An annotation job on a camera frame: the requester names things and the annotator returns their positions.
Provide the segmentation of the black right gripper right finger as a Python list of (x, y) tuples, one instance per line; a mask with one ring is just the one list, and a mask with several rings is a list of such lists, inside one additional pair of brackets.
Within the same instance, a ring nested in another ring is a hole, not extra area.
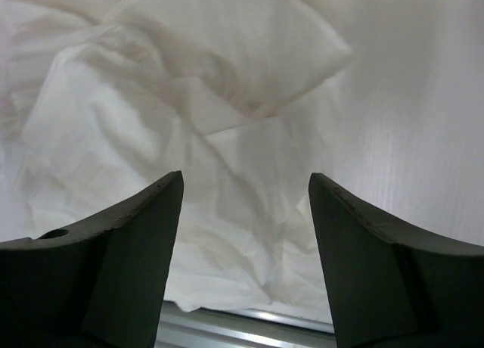
[(339, 347), (481, 347), (483, 248), (426, 231), (325, 175), (309, 199)]

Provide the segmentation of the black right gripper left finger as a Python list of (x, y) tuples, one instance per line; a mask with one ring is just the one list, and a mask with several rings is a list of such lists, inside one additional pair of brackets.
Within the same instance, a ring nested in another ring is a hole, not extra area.
[(184, 194), (179, 171), (101, 212), (1, 245), (3, 347), (152, 347)]

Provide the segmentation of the white skirt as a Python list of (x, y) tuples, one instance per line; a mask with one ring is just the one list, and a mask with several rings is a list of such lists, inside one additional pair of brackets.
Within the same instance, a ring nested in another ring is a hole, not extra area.
[(300, 0), (1, 0), (1, 239), (38, 238), (181, 171), (165, 297), (314, 300), (307, 186), (350, 48)]

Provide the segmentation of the aluminium frame rail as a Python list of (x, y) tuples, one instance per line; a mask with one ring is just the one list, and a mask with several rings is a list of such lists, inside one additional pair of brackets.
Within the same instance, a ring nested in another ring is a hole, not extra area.
[(156, 347), (335, 347), (331, 324), (257, 309), (180, 310), (163, 304)]

